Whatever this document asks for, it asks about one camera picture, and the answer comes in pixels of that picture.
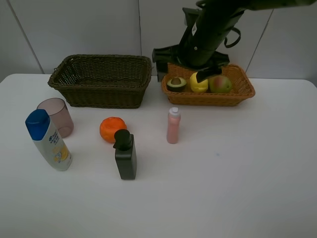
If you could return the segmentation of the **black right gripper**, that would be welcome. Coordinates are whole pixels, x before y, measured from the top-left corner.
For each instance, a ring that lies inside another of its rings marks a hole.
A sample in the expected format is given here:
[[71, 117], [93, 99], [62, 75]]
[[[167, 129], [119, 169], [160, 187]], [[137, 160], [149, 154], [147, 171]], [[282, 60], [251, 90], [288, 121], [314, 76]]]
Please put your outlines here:
[[241, 40], [241, 31], [235, 24], [244, 14], [244, 8], [236, 4], [200, 4], [197, 9], [182, 10], [187, 28], [179, 44], [153, 49], [158, 82], [168, 73], [168, 63], [198, 71], [198, 83], [221, 75], [221, 66], [229, 64], [229, 57], [217, 48], [222, 43], [232, 48]]

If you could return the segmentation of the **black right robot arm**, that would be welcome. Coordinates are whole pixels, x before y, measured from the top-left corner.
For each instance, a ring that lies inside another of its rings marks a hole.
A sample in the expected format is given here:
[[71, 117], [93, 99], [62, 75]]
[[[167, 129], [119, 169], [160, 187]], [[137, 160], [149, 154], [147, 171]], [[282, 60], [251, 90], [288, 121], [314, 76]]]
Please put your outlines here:
[[158, 81], [168, 73], [168, 63], [196, 71], [197, 81], [222, 73], [229, 56], [217, 52], [220, 44], [236, 46], [241, 32], [235, 27], [246, 10], [312, 5], [313, 0], [199, 0], [196, 9], [183, 8], [186, 30], [177, 45], [154, 49]]

